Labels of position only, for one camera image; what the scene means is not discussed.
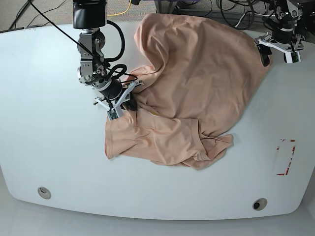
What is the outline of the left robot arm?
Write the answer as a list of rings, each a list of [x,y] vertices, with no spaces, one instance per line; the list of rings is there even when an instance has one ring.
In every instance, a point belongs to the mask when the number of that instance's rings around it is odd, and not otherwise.
[[[271,48],[283,53],[286,63],[301,61],[300,52],[307,32],[315,2],[313,0],[275,0],[271,3],[271,15],[263,17],[263,24],[269,32],[256,38],[255,44],[263,66],[270,64]]]

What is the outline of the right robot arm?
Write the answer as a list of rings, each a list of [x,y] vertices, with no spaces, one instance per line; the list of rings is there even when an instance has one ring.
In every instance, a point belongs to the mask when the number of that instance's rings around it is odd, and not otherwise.
[[[73,28],[81,30],[78,40],[78,52],[81,55],[78,68],[79,82],[100,92],[112,108],[127,90],[127,85],[120,81],[126,75],[127,66],[110,63],[118,61],[125,52],[125,37],[121,28],[106,20],[107,1],[105,0],[74,0],[73,1]],[[109,24],[119,33],[121,49],[117,56],[105,58],[101,49],[105,45],[105,36],[100,28]]]

